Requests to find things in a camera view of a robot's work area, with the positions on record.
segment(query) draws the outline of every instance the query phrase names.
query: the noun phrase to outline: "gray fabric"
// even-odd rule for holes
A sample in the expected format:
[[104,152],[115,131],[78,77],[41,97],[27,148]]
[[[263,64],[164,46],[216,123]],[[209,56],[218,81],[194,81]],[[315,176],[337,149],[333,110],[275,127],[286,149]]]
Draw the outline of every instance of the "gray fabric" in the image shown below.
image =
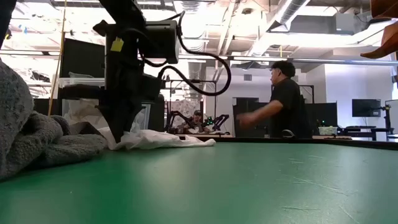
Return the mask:
[[0,61],[0,180],[25,168],[85,161],[107,145],[101,135],[71,133],[75,132],[61,116],[33,111],[28,86]]
[[5,175],[6,155],[33,112],[33,99],[25,81],[0,61],[0,179]]

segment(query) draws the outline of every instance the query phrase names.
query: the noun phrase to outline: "black cable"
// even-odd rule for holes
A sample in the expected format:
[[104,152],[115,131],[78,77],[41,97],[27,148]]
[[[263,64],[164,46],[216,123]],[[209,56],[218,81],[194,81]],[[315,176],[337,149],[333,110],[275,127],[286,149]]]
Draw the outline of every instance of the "black cable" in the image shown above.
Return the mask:
[[321,1],[321,0],[315,0],[315,1],[322,2],[323,4],[326,4],[328,7],[332,7],[334,9],[336,9],[337,13],[340,13],[340,11],[336,8],[336,6],[334,6],[332,4],[329,4],[329,3],[325,2],[325,1]]
[[172,20],[172,19],[178,18],[179,16],[181,16],[181,13],[178,13],[178,14],[176,14],[176,15],[174,15],[172,17],[169,17],[167,19],[162,19],[161,21]]
[[[150,42],[150,44],[152,44],[155,49],[159,49],[159,46],[157,46],[147,35],[145,35],[145,33],[141,32],[141,31],[139,31],[139,30],[137,30],[135,28],[127,28],[127,29],[124,29],[120,33],[120,36],[122,36],[126,32],[135,32],[135,33],[139,34],[141,37],[143,37],[146,40],[148,40],[148,42]],[[142,61],[144,61],[145,63],[147,63],[151,67],[159,68],[159,67],[167,64],[167,61],[165,61],[163,63],[154,63],[154,62],[149,61],[148,59],[145,58],[145,55],[140,50],[139,50],[139,55],[141,56]]]
[[368,23],[368,22],[366,22],[366,21],[363,21],[357,14],[354,14],[358,19],[359,19],[359,21],[361,21],[361,22],[363,22],[363,23]]
[[189,87],[193,88],[195,91],[197,91],[198,93],[200,93],[202,95],[205,95],[205,96],[218,96],[220,94],[223,94],[229,88],[229,85],[231,84],[231,79],[232,79],[231,69],[229,68],[229,65],[222,58],[220,58],[217,55],[214,55],[214,54],[211,54],[211,53],[207,53],[207,52],[195,52],[195,51],[187,49],[187,47],[184,45],[184,43],[182,41],[181,23],[182,23],[182,18],[184,17],[184,15],[185,15],[185,11],[182,11],[181,15],[180,15],[180,19],[178,20],[178,31],[177,31],[178,40],[180,41],[180,45],[181,45],[182,49],[184,49],[184,51],[186,51],[189,54],[210,56],[210,57],[213,57],[213,58],[217,59],[219,62],[221,62],[224,65],[226,73],[227,73],[227,81],[225,83],[225,86],[223,87],[223,89],[221,89],[218,92],[208,93],[208,92],[203,91],[203,90],[199,89],[198,87],[196,87],[189,79],[187,79],[185,77],[185,75],[182,72],[180,72],[177,68],[175,68],[175,67],[173,67],[171,65],[163,67],[160,70],[159,74],[158,74],[158,78],[161,78],[163,76],[163,74],[166,71],[166,69],[171,69],[171,70],[175,71],[182,78],[182,80],[185,83],[188,84]]

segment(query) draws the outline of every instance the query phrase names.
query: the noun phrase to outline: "yellow label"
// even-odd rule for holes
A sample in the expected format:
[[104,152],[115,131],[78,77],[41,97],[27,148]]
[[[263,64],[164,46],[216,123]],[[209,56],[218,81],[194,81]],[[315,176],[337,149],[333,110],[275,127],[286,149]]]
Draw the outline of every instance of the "yellow label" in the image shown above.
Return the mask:
[[122,51],[123,44],[124,44],[123,40],[117,37],[116,40],[114,40],[112,43],[111,51],[115,52]]

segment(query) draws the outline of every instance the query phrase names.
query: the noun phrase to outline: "black partition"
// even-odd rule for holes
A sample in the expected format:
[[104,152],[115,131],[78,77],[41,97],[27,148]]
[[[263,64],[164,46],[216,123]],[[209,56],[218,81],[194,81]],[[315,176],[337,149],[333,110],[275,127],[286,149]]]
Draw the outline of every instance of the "black partition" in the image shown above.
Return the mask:
[[65,38],[60,78],[69,78],[69,72],[104,78],[104,66],[105,46]]
[[[255,111],[267,103],[258,103],[255,101],[236,102],[233,106],[235,137],[237,138],[263,138],[269,134],[269,119],[261,121],[254,128],[242,130],[239,127],[239,121],[236,116],[241,113]],[[337,103],[309,103],[305,105],[307,110],[308,122],[313,129],[313,134],[318,135],[318,126],[324,121],[325,126],[338,126],[337,121]]]
[[[34,102],[34,107],[33,107],[34,111],[37,111],[38,113],[44,115],[48,115],[50,99],[36,98],[33,99],[33,102]],[[57,99],[52,100],[51,115],[60,115],[61,112],[58,111],[57,103],[58,103]]]
[[309,103],[305,105],[311,126],[324,121],[325,126],[337,127],[337,103]]
[[255,98],[241,98],[236,100],[236,105],[233,106],[234,113],[234,127],[235,127],[235,137],[236,138],[264,138],[268,132],[269,120],[266,119],[258,123],[255,127],[251,129],[241,129],[239,127],[239,121],[236,116],[241,113],[247,113],[255,111],[262,108],[268,103],[259,103],[258,99]]

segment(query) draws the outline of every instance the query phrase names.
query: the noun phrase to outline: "cable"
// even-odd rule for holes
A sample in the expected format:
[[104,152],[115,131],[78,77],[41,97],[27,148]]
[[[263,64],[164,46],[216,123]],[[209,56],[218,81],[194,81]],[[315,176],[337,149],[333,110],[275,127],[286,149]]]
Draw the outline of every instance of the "cable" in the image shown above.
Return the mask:
[[172,19],[178,18],[179,16],[181,16],[181,13],[178,13],[178,14],[176,14],[176,15],[174,15],[174,16],[172,16],[172,17],[169,17],[169,18],[167,18],[167,19],[162,19],[161,21],[172,20]]
[[340,11],[336,8],[336,6],[333,6],[333,5],[331,5],[331,4],[329,4],[329,3],[325,2],[325,1],[321,1],[321,0],[315,0],[315,1],[322,2],[323,4],[326,4],[328,7],[332,7],[334,9],[336,9],[337,13],[340,13]]
[[55,77],[54,77],[54,82],[52,83],[51,87],[51,97],[50,97],[50,103],[49,103],[49,116],[51,115],[51,109],[52,109],[52,101],[54,99],[54,92],[55,92],[55,85],[58,81],[58,71],[60,69],[60,61],[61,57],[63,54],[63,40],[64,40],[64,35],[63,32],[65,30],[65,18],[66,18],[66,12],[67,12],[67,0],[63,3],[63,17],[62,17],[62,30],[61,30],[61,47],[60,47],[60,55],[58,56],[58,63],[57,63],[57,70],[55,71]]
[[363,21],[357,14],[354,14],[354,15],[359,19],[359,21],[361,21],[363,23],[368,23],[367,21]]
[[[120,33],[120,36],[122,36],[124,33],[127,33],[127,32],[133,32],[133,33],[139,34],[141,37],[143,37],[146,40],[148,40],[148,42],[150,42],[150,44],[152,44],[155,49],[159,49],[159,46],[154,41],[152,41],[147,35],[145,35],[145,33],[143,33],[140,30],[137,30],[135,28],[126,28],[126,29],[122,30],[122,32]],[[139,55],[141,56],[142,61],[144,61],[145,63],[147,63],[151,67],[159,68],[159,67],[167,64],[167,61],[165,61],[163,63],[159,63],[159,64],[149,61],[148,59],[145,58],[145,55],[140,50],[140,47],[139,47]]]
[[211,54],[211,53],[207,53],[207,52],[195,52],[195,51],[189,50],[184,45],[184,43],[182,41],[181,23],[182,23],[182,18],[185,15],[185,11],[182,11],[180,14],[181,15],[180,15],[180,19],[178,20],[178,27],[177,27],[177,29],[178,29],[177,36],[178,36],[178,40],[180,41],[180,45],[181,45],[182,49],[184,49],[184,51],[186,51],[189,54],[210,56],[210,57],[213,57],[213,58],[217,59],[225,67],[225,70],[226,70],[226,73],[227,73],[227,81],[226,81],[225,86],[223,87],[223,89],[221,89],[220,91],[215,92],[215,93],[208,93],[208,92],[203,91],[203,90],[199,89],[198,87],[196,87],[189,79],[187,79],[185,77],[185,75],[182,72],[180,72],[177,68],[175,68],[175,67],[173,67],[171,65],[163,67],[160,70],[159,74],[158,74],[158,78],[161,78],[163,76],[164,72],[167,69],[171,69],[171,70],[175,71],[182,78],[182,80],[188,84],[189,87],[193,88],[195,91],[197,91],[198,93],[200,93],[202,95],[205,95],[205,96],[218,96],[220,94],[223,94],[229,88],[229,85],[231,84],[232,74],[231,74],[231,69],[229,68],[229,65],[217,55],[214,55],[214,54]]

